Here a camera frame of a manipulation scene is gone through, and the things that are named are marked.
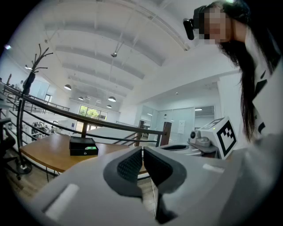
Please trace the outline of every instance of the woman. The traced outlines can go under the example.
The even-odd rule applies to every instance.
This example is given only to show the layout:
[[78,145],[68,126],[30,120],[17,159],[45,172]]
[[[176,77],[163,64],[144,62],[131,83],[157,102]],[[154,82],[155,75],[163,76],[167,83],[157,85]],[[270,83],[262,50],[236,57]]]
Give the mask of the woman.
[[194,29],[204,39],[215,40],[219,49],[241,71],[242,124],[239,144],[245,147],[264,133],[264,122],[252,100],[267,83],[280,54],[272,37],[259,20],[254,20],[242,1],[216,1],[195,9]]

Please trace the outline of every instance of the tree outside window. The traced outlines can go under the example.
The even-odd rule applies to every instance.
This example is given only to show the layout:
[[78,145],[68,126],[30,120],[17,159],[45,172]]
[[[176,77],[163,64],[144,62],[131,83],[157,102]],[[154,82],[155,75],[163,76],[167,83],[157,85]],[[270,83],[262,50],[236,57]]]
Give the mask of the tree outside window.
[[81,105],[79,115],[85,116],[85,114],[87,113],[87,110],[88,110],[88,107]]
[[[79,115],[86,116],[86,117],[93,118],[93,119],[106,121],[108,113],[104,112],[104,111],[99,111],[97,109],[88,108],[86,106],[81,105]],[[82,131],[82,129],[83,129],[83,123],[77,121],[76,122],[76,130]]]

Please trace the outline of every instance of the ceiling light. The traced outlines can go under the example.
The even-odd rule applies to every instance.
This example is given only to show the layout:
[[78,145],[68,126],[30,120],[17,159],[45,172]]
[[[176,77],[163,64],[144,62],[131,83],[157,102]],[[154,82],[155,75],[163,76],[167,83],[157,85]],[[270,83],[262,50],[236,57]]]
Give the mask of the ceiling light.
[[117,57],[117,53],[112,53],[111,56],[112,57]]
[[11,46],[10,45],[4,45],[5,49],[10,49]]
[[67,90],[72,90],[72,88],[69,84],[65,85],[64,88],[67,89]]
[[109,97],[108,100],[110,100],[112,102],[116,102],[116,98],[115,97]]

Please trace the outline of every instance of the black pole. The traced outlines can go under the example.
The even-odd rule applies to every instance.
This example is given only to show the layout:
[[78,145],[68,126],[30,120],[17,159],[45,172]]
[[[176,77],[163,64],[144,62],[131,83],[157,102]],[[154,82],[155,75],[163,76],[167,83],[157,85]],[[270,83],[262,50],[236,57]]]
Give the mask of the black pole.
[[21,107],[22,107],[23,100],[20,98],[19,100],[19,106],[18,106],[18,112],[17,112],[17,143],[18,143],[18,151],[19,151],[19,159],[21,161],[21,165],[24,165],[24,160],[22,153],[20,152],[20,147],[22,146],[23,142],[20,141],[20,115],[21,115]]
[[26,101],[22,100],[22,106],[21,106],[21,110],[20,110],[20,117],[19,117],[19,129],[20,129],[20,133],[19,133],[19,141],[20,141],[20,145],[21,147],[23,146],[23,110],[25,107]]
[[18,106],[18,112],[17,112],[17,143],[18,143],[18,153],[19,153],[19,161],[16,159],[16,167],[17,171],[20,174],[28,174],[32,166],[30,163],[27,163],[23,159],[22,152],[20,150],[21,146],[23,146],[23,138],[22,138],[22,123],[23,123],[23,108],[22,106],[24,105],[23,99],[19,99],[19,106]]
[[82,130],[82,133],[81,133],[81,137],[85,137],[86,136],[87,129],[88,129],[88,124],[87,124],[87,122],[84,122],[83,130]]
[[161,137],[161,135],[160,135],[160,134],[158,134],[158,136],[157,136],[157,142],[156,142],[156,147],[158,147],[158,146],[159,146],[159,143],[160,143],[160,137]]

